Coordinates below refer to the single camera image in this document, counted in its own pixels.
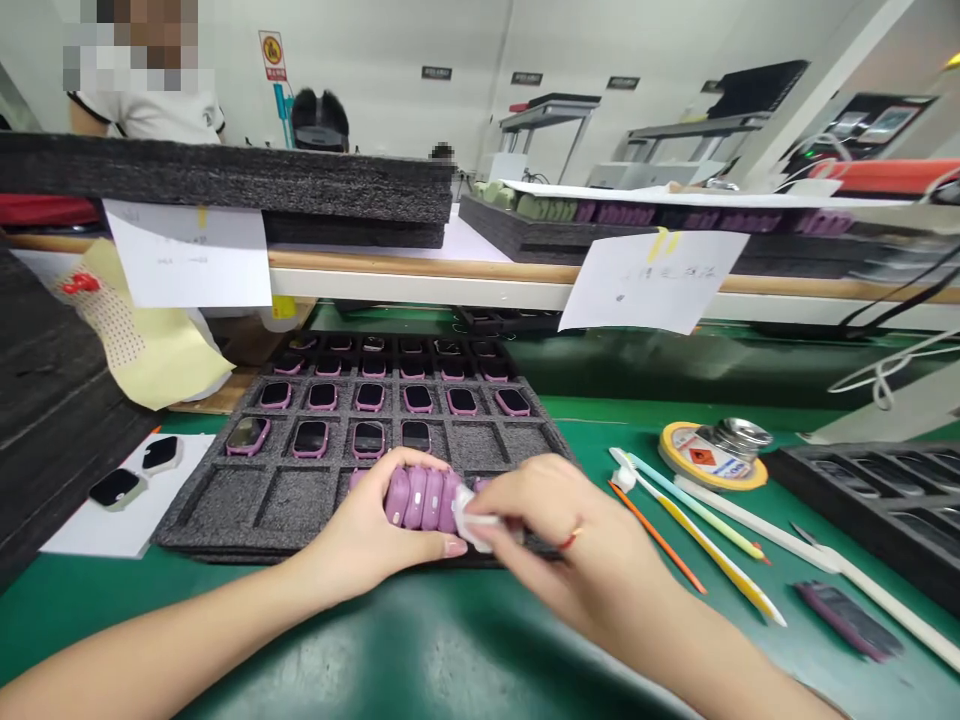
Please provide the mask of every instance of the fingernail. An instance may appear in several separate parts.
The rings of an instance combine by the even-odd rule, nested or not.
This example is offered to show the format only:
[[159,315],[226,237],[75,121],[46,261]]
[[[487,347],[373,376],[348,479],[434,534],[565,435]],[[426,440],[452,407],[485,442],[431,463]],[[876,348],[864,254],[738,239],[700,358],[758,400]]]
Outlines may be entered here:
[[447,537],[443,548],[444,557],[460,557],[467,551],[467,541],[453,535]]

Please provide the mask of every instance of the left hand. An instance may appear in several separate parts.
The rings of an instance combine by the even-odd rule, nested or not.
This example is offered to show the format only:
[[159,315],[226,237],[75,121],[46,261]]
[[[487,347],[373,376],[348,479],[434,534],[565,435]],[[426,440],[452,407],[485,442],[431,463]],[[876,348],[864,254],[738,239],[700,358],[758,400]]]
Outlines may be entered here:
[[405,568],[467,551],[456,535],[404,530],[387,521],[383,501],[390,476],[408,465],[450,469],[432,455],[394,448],[357,483],[316,539],[284,563],[296,568],[303,589],[315,593],[316,610],[362,595]]

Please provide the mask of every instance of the wall sign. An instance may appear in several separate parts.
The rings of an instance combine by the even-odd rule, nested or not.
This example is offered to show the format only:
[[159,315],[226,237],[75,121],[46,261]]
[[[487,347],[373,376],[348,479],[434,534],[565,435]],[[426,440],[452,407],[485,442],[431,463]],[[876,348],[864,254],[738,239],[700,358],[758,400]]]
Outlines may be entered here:
[[449,80],[453,77],[453,68],[438,68],[424,65],[420,70],[421,80]]
[[543,73],[521,73],[516,72],[510,78],[511,85],[533,85],[538,86],[543,82]]
[[640,78],[611,75],[610,79],[607,80],[607,90],[636,90],[639,84]]
[[263,67],[270,82],[287,81],[287,60],[283,56],[283,43],[280,33],[272,30],[260,31],[260,54],[263,55]]

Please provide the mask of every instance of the yellow paper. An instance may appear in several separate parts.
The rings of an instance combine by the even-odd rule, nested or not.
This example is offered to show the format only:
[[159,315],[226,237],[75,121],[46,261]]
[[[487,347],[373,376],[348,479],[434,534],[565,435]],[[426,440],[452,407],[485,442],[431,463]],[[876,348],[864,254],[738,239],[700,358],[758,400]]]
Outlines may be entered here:
[[297,314],[297,301],[289,295],[273,296],[273,318],[274,320],[286,320],[295,317]]
[[110,372],[136,403],[159,410],[210,387],[235,366],[211,348],[183,309],[137,308],[113,243],[97,240],[74,272],[100,282],[96,292],[63,295],[103,343]]

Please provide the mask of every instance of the black cable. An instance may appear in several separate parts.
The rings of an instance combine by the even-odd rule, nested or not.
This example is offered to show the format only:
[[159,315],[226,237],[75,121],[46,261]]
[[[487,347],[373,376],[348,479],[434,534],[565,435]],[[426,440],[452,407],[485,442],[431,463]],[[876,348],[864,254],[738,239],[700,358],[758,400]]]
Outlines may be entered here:
[[917,277],[913,278],[913,280],[911,280],[910,282],[905,283],[904,285],[901,285],[895,290],[891,290],[879,300],[874,300],[869,305],[865,305],[864,307],[860,308],[859,310],[845,317],[843,320],[840,321],[840,324],[837,327],[841,330],[843,330],[844,328],[847,328],[845,337],[847,337],[850,340],[855,340],[857,338],[864,337],[871,330],[877,329],[878,327],[880,327],[880,325],[887,322],[888,320],[895,318],[897,315],[901,315],[905,313],[907,310],[910,310],[911,308],[914,308],[917,305],[921,305],[925,303],[927,300],[940,294],[941,291],[949,287],[950,284],[957,279],[957,277],[960,277],[960,267],[956,268],[955,270],[951,270],[939,282],[935,283],[934,285],[931,285],[925,290],[920,291],[919,293],[914,295],[912,298],[909,298],[908,300],[904,300],[899,305],[896,305],[890,308],[885,313],[880,315],[880,317],[874,320],[871,320],[866,325],[858,325],[855,327],[850,327],[850,323],[852,323],[859,315],[865,313],[867,310],[874,307],[875,305],[884,302],[885,300],[889,299],[893,295],[896,295],[898,292],[901,292],[903,290],[906,290],[909,287],[912,287],[913,285],[916,285],[918,282],[923,280],[923,278],[925,278],[927,275],[943,267],[944,264],[948,263],[957,255],[960,255],[960,244],[958,244],[952,250],[948,251],[942,258],[937,260],[933,265],[931,265],[929,268],[927,268],[922,273],[917,275]]

